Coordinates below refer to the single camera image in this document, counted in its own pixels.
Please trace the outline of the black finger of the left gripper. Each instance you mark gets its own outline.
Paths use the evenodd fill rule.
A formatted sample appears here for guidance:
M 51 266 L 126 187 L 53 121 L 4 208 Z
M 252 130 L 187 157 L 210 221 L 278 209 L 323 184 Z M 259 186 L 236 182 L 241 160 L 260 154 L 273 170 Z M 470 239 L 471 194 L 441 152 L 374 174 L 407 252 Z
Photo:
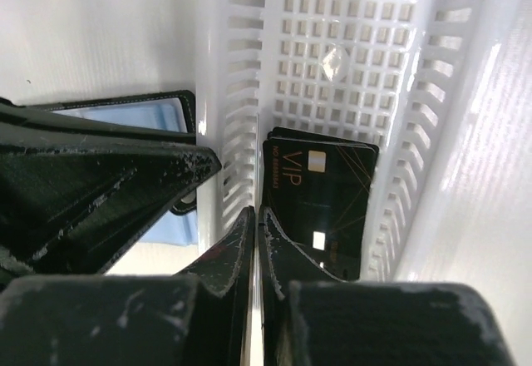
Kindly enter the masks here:
M 190 133 L 1 102 L 1 274 L 107 271 L 220 170 Z

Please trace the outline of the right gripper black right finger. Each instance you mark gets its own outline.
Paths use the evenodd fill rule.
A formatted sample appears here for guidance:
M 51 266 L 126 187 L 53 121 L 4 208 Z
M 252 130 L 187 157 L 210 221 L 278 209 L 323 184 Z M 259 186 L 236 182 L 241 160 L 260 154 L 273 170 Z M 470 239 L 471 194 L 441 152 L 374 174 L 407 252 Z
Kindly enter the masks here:
M 267 365 L 511 365 L 495 316 L 464 284 L 347 282 L 259 212 Z

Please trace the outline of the black leather card holder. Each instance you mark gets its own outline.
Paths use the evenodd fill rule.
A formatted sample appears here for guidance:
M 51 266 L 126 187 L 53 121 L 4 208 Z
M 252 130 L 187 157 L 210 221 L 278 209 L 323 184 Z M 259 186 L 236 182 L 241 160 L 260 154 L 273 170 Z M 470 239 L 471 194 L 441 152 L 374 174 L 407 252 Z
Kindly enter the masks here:
M 40 105 L 62 115 L 123 126 L 195 134 L 195 94 L 189 90 Z M 180 201 L 141 238 L 141 242 L 198 244 L 195 198 Z

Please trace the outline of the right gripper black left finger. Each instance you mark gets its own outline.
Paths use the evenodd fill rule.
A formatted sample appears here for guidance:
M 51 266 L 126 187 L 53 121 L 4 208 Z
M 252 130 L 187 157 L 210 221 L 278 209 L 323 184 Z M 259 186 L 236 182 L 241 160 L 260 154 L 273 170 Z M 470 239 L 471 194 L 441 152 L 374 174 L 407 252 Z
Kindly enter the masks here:
M 1 295 L 4 365 L 237 365 L 254 208 L 172 276 L 37 275 Z

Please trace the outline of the black card with gold print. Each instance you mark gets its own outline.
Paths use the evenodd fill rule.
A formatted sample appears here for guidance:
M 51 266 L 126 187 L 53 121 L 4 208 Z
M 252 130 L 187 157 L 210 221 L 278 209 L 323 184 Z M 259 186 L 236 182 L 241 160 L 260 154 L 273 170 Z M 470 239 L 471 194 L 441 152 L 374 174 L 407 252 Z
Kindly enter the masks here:
M 272 137 L 263 151 L 262 202 L 286 236 L 330 274 L 359 279 L 378 147 Z

